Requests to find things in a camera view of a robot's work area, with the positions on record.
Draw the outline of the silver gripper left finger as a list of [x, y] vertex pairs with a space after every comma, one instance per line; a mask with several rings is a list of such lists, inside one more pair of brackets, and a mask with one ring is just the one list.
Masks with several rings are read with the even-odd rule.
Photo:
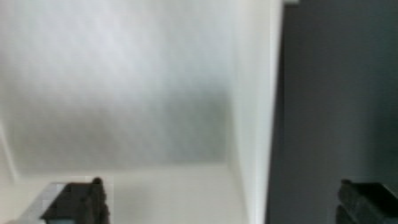
[[87, 183], [66, 184], [41, 220], [44, 224], [110, 224], [107, 193], [100, 177]]

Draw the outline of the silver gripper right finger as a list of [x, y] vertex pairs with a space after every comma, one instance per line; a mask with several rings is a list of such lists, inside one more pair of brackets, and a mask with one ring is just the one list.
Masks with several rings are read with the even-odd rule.
[[336, 224], [398, 224], [398, 195], [379, 182], [341, 181]]

